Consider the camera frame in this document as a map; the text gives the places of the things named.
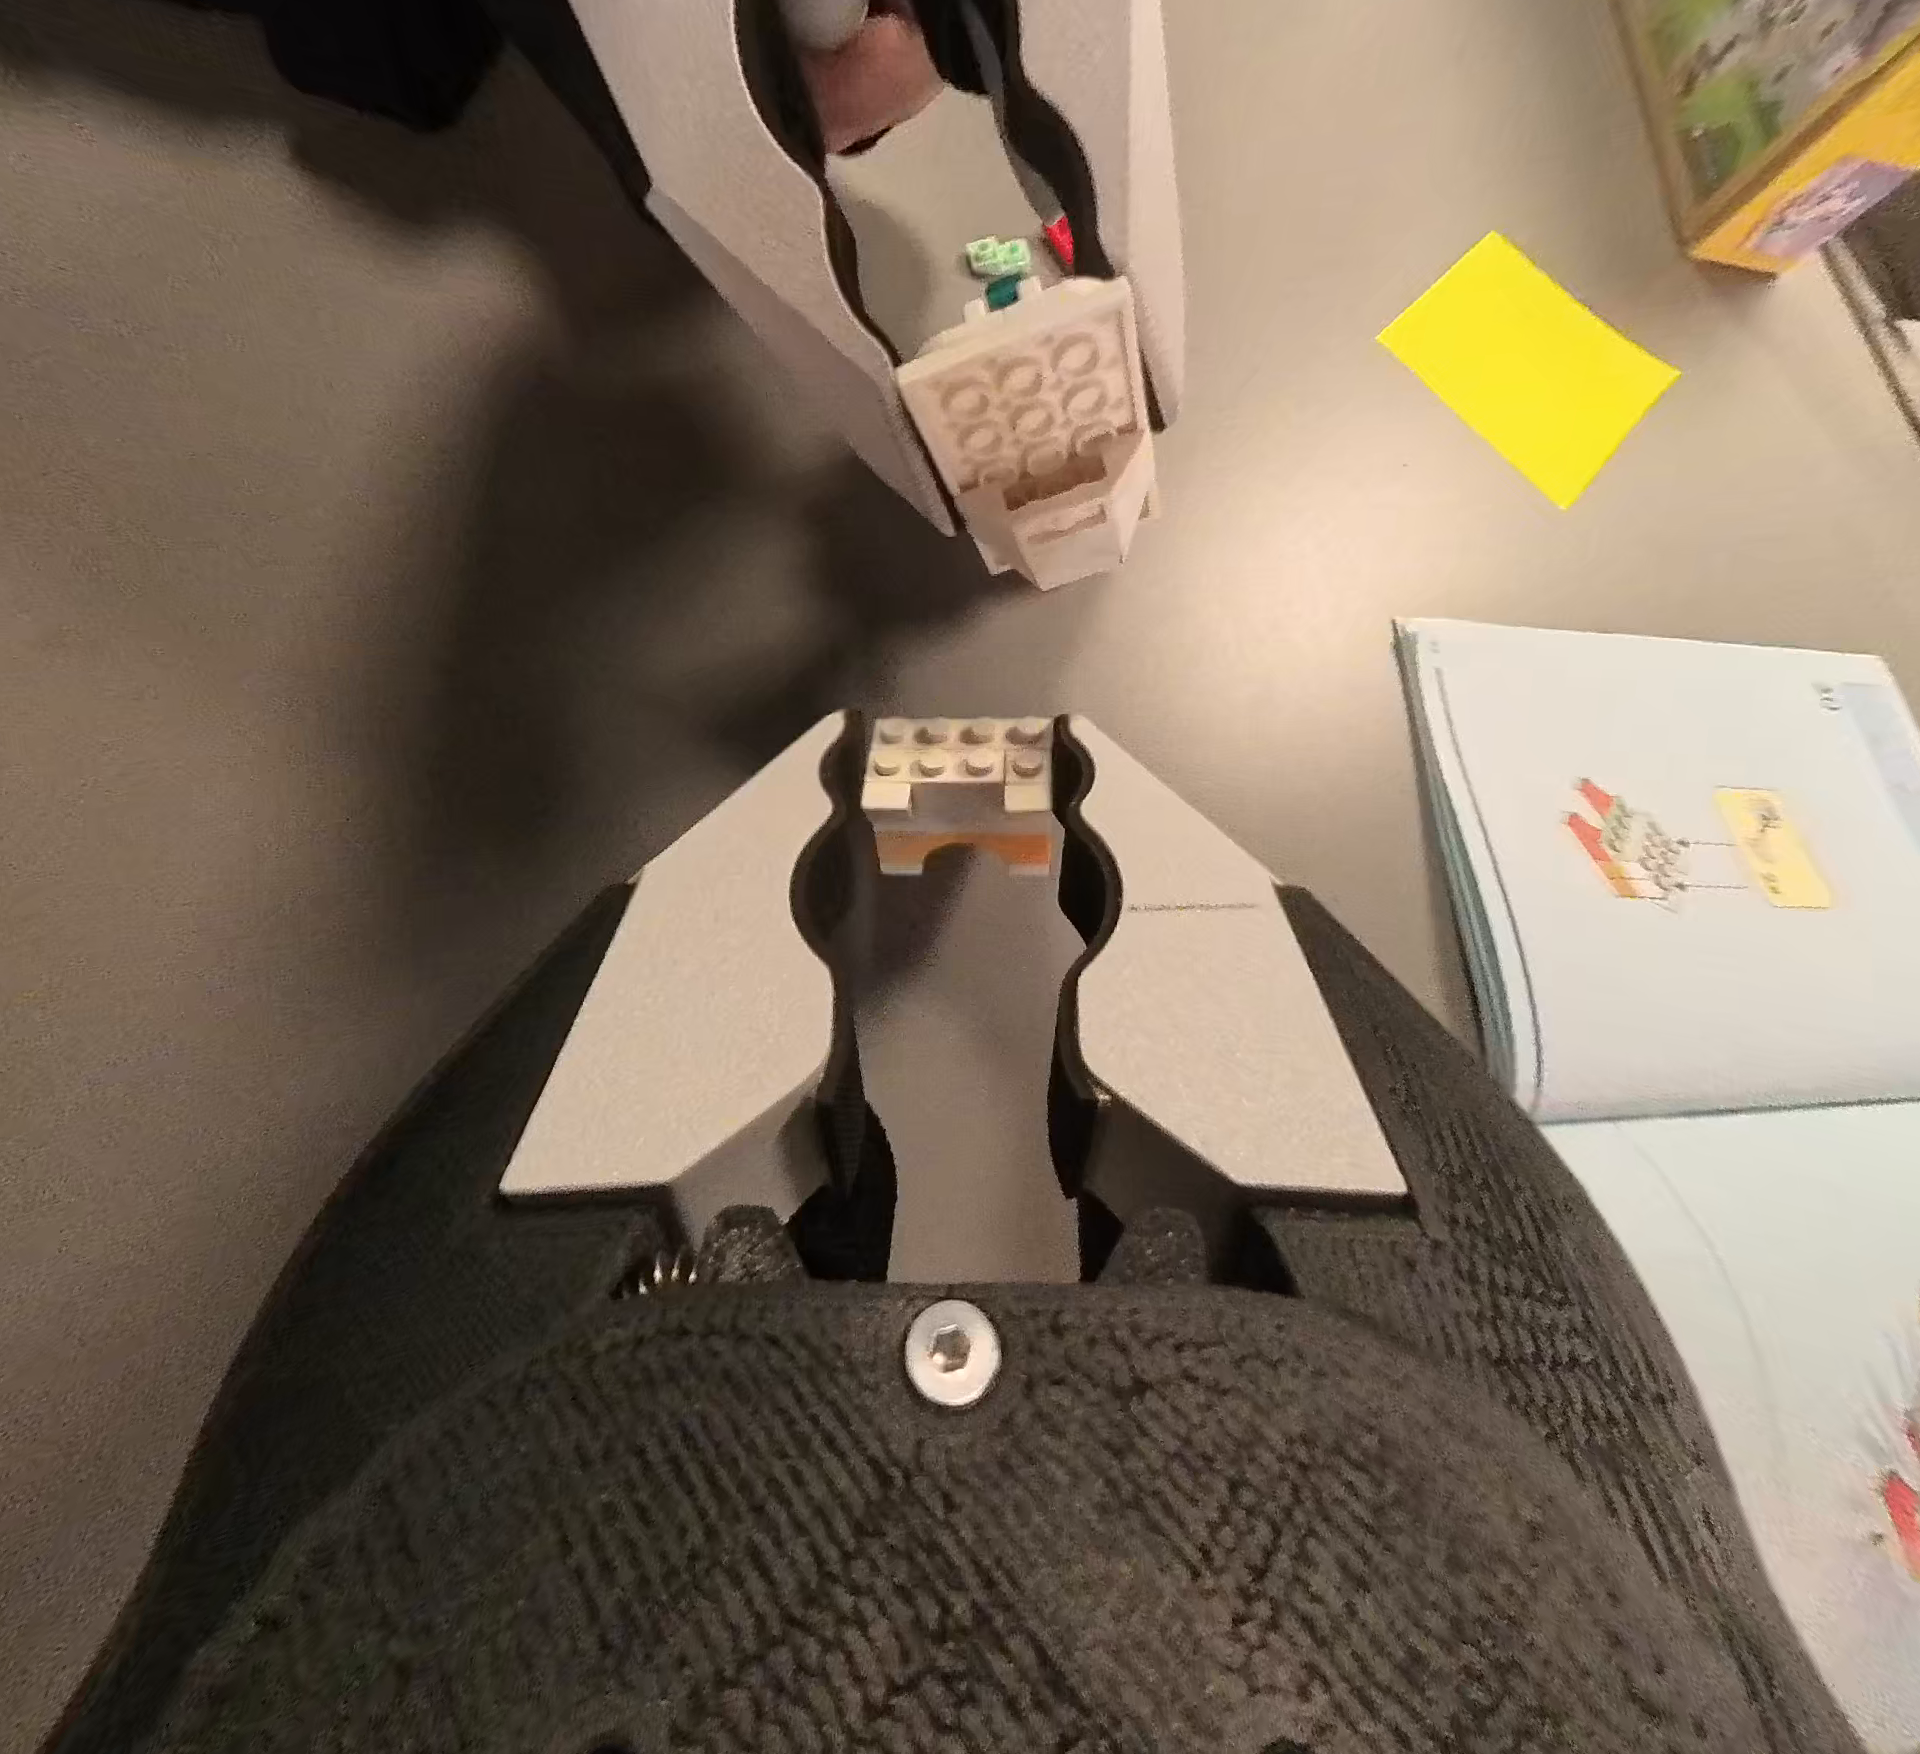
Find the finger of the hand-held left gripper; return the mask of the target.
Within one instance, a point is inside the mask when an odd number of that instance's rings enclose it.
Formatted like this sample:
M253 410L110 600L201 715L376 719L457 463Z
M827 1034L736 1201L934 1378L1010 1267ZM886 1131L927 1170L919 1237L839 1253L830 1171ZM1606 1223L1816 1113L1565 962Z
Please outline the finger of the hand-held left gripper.
M935 67L983 94L1058 276L1128 279L1158 433L1187 387L1187 264L1164 0L915 0Z
M900 398L900 354L858 293L777 2L566 2L643 163L648 211L854 455L955 536L955 503Z

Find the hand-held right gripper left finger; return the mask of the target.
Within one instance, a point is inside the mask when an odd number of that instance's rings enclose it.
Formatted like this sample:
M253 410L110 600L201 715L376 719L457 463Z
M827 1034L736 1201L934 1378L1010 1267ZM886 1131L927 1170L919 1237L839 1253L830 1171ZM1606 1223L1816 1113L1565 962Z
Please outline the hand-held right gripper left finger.
M851 918L864 721L816 719L648 858L499 1180L649 1201L698 1244L767 1208L813 1277L888 1273L898 1170L858 1067Z

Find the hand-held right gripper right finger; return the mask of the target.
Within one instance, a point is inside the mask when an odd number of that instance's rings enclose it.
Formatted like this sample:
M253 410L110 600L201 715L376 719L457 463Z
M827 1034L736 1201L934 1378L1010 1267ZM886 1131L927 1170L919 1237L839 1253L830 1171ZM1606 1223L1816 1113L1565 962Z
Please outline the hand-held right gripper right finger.
M1053 739L1058 906L1049 1159L1079 1277L1173 1214L1237 1277L1268 1208L1413 1214L1404 1165L1284 910L1281 880L1089 715Z

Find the white lego unicorn model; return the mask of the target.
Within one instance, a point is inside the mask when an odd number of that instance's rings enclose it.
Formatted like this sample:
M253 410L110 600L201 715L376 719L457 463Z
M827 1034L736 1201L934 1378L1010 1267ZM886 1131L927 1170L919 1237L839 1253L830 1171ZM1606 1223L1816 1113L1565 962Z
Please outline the white lego unicorn model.
M962 319L898 370L931 469L986 573L1110 574L1158 510L1134 285L1047 279L1020 236L967 240L962 264Z

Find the white orange lego arch piece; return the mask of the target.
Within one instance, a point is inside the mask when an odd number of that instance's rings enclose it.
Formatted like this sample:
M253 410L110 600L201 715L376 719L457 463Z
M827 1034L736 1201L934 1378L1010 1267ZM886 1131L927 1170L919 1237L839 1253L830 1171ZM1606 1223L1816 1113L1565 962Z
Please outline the white orange lego arch piece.
M921 876L938 853L967 849L1013 876L1049 876L1056 734L1049 715L879 715L858 786L876 871Z

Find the yellow lego box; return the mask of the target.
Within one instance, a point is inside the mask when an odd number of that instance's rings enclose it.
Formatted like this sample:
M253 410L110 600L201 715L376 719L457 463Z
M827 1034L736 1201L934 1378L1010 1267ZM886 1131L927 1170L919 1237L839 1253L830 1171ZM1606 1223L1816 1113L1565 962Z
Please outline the yellow lego box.
M1682 246L1776 276L1916 175L1916 0L1614 0Z

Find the person's left hand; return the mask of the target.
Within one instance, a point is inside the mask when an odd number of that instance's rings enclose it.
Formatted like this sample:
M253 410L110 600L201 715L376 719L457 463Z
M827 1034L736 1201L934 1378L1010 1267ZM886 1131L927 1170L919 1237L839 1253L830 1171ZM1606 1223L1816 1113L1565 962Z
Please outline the person's left hand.
M941 88L921 26L900 11L870 11L839 48L798 54L824 149L854 154L921 114Z

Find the open instruction booklet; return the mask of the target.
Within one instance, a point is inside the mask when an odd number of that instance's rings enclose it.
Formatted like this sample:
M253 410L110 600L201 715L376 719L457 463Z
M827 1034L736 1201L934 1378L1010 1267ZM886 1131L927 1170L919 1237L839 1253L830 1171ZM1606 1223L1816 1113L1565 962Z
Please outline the open instruction booklet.
M1594 1199L1764 1572L1916 1748L1916 713L1879 657L1395 625L1490 1071Z

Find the yellow paper sheet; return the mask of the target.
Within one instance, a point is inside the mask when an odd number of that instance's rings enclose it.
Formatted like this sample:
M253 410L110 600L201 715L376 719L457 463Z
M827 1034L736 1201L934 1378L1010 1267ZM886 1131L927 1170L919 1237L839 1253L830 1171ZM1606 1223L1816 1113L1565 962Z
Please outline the yellow paper sheet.
M1377 345L1562 513L1682 379L1496 230Z

